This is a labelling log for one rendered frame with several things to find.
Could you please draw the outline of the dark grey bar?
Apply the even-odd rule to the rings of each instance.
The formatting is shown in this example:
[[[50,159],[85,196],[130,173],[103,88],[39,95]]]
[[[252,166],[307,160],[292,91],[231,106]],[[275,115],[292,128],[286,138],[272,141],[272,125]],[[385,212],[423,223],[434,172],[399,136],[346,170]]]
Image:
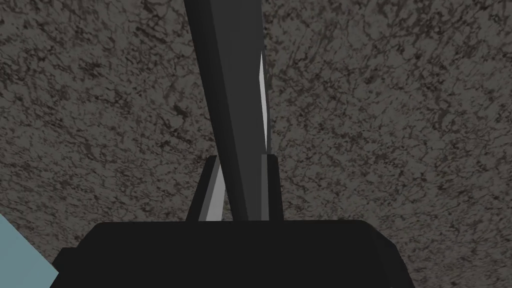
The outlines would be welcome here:
[[[183,1],[232,217],[267,220],[262,0]]]

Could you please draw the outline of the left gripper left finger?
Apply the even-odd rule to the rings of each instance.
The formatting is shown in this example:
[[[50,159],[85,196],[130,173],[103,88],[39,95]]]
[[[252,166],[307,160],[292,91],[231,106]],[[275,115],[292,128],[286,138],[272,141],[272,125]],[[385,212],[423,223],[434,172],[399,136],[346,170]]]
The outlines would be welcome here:
[[[226,184],[221,163],[210,156],[203,167],[186,221],[221,221],[225,206]]]

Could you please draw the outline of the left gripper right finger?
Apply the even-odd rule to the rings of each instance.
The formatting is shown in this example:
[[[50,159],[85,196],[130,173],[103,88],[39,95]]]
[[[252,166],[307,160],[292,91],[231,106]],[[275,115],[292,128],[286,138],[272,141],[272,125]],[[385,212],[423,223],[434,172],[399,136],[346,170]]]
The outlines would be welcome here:
[[[275,154],[261,156],[261,220],[284,220],[280,170]]]

